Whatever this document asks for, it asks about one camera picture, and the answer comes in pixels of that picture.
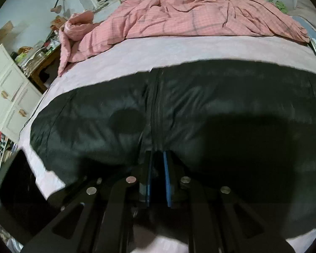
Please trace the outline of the black puffer jacket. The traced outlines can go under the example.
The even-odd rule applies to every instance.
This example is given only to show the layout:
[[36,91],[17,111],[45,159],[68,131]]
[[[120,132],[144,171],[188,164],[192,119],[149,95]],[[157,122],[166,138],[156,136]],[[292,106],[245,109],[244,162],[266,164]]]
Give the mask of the black puffer jacket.
[[177,164],[214,199],[229,187],[284,238],[316,228],[316,74],[208,60],[80,87],[53,99],[30,144],[64,183]]

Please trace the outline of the white drawer cabinet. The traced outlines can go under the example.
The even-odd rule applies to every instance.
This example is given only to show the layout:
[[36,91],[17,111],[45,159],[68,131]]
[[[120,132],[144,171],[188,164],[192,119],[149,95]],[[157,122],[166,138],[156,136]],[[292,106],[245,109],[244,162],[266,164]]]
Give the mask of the white drawer cabinet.
[[28,80],[0,45],[0,131],[14,143],[41,99],[41,92]]

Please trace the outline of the cluttered wooden desk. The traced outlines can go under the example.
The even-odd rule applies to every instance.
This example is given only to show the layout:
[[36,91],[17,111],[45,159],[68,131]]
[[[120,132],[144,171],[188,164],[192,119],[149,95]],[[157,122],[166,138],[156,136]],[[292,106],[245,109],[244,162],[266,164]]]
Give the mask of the cluttered wooden desk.
[[40,74],[54,60],[60,57],[59,29],[66,23],[67,19],[59,15],[51,22],[50,33],[45,41],[40,41],[34,47],[23,46],[18,50],[15,63],[20,67],[24,75],[36,87],[44,93],[47,89],[40,78]]

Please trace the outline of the cardboard box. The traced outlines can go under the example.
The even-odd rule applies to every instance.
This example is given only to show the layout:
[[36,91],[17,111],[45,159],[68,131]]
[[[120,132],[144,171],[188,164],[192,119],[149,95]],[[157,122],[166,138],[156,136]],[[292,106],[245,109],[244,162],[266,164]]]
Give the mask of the cardboard box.
[[0,40],[5,38],[13,29],[13,24],[11,21],[8,21],[1,29],[0,29]]

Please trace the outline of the pink plaid duvet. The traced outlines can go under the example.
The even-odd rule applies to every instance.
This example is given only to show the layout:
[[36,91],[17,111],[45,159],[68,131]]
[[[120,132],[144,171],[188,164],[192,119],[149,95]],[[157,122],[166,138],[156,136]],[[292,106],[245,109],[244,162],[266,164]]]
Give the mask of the pink plaid duvet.
[[307,43],[304,27],[265,0],[124,0],[104,21],[73,14],[59,30],[58,75],[126,39],[145,37],[279,36]]

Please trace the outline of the green patterned cloth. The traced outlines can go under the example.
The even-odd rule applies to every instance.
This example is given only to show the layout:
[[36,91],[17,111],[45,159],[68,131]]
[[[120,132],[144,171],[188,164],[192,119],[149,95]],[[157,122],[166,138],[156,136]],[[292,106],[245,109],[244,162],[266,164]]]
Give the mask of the green patterned cloth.
[[270,2],[276,8],[278,8],[282,13],[284,13],[284,14],[288,13],[288,8],[282,1],[268,0],[268,2]]

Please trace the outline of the beige pillow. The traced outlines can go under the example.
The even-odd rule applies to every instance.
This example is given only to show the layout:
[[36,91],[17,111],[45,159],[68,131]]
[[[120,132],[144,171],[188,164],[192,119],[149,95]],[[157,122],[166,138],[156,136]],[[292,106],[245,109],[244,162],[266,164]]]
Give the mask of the beige pillow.
[[310,0],[297,0],[295,8],[288,15],[300,17],[316,32],[316,7]]

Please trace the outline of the wall mounted lamp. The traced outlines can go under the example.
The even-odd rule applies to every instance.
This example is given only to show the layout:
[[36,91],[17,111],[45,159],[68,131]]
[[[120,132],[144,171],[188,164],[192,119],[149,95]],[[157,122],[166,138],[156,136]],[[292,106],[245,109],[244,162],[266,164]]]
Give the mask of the wall mounted lamp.
[[60,1],[60,0],[57,0],[57,1],[56,1],[54,7],[52,7],[52,9],[50,10],[51,12],[56,13],[56,14],[58,14],[58,13],[61,12],[61,10],[62,10],[62,5],[59,4],[59,1]]

